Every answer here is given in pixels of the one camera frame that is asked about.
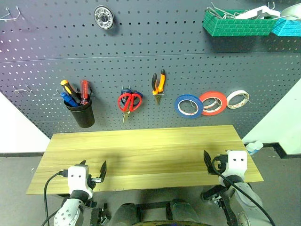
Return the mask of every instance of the wooden tabletop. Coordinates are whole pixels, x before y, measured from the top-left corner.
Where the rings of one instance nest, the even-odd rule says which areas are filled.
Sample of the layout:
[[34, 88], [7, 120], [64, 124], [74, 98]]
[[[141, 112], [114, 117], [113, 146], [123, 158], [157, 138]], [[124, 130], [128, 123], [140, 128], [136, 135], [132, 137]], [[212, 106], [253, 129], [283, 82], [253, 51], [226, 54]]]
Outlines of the wooden tabletop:
[[[42, 194], [50, 176], [82, 160], [92, 177], [107, 161], [106, 178], [95, 192], [216, 185], [218, 176], [207, 173], [203, 151], [213, 158], [226, 149], [245, 150], [232, 125], [54, 134], [27, 194]], [[249, 155], [247, 160], [245, 181], [263, 181]], [[68, 193], [67, 178], [54, 178], [47, 193]]]

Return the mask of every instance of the orange pliers handle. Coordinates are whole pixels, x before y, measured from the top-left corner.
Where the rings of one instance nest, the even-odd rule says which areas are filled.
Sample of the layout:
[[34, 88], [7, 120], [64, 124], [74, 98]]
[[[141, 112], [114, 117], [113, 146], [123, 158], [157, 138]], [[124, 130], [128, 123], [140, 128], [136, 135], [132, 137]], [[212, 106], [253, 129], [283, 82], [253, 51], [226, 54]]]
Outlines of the orange pliers handle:
[[163, 92], [163, 87], [164, 87], [164, 83], [165, 83], [165, 71], [164, 69], [161, 70], [161, 77], [160, 77], [160, 83], [157, 86], [157, 74], [155, 73], [152, 77], [151, 80], [151, 86], [152, 86], [152, 94], [153, 95], [157, 95], [159, 93]]

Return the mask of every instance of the red tape roll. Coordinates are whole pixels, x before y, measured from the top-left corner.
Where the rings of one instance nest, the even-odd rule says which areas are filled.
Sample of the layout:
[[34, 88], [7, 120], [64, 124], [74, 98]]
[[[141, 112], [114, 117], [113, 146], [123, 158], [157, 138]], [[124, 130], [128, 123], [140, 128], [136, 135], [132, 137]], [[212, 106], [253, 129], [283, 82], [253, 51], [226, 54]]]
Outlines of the red tape roll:
[[210, 98], [215, 98], [215, 99], [219, 100], [218, 107], [213, 110], [204, 109], [202, 112], [203, 115], [209, 115], [209, 116], [216, 115], [216, 114], [221, 113], [227, 107], [227, 98], [221, 92], [209, 91], [209, 92], [206, 92], [206, 93], [200, 95], [200, 97], [199, 97], [199, 99], [202, 102], [204, 102], [205, 100], [210, 99]]

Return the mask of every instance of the black pen holder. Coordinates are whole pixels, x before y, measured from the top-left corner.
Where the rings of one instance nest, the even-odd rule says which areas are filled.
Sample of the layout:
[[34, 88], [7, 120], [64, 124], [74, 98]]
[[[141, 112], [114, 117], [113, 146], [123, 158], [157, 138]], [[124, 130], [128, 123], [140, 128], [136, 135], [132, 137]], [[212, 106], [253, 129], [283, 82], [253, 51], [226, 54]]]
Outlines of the black pen holder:
[[93, 126], [95, 119], [92, 110], [92, 100], [89, 99], [86, 105], [81, 105], [78, 107], [71, 107], [64, 101], [64, 104], [71, 111], [73, 117], [75, 118], [77, 124], [82, 128], [88, 128]]

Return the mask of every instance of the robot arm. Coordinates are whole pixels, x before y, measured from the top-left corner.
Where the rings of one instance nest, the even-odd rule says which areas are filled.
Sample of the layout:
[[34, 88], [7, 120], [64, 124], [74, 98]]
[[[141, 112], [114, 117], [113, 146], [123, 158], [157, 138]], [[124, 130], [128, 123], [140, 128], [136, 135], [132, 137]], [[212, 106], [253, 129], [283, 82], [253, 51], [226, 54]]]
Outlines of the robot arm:
[[92, 178], [85, 161], [68, 168], [68, 186], [70, 197], [54, 217], [55, 226], [81, 226], [83, 223], [83, 209], [93, 196], [96, 183], [102, 183], [106, 175], [106, 162], [103, 163], [100, 176]]
[[[247, 170], [246, 151], [228, 150], [227, 154], [215, 157], [212, 162], [208, 152], [204, 151], [204, 161], [209, 174], [219, 175], [221, 185], [202, 193], [202, 199], [214, 200], [224, 210], [229, 226], [275, 225], [262, 208], [260, 197], [244, 182]], [[220, 162], [218, 170], [214, 166], [216, 161]]]

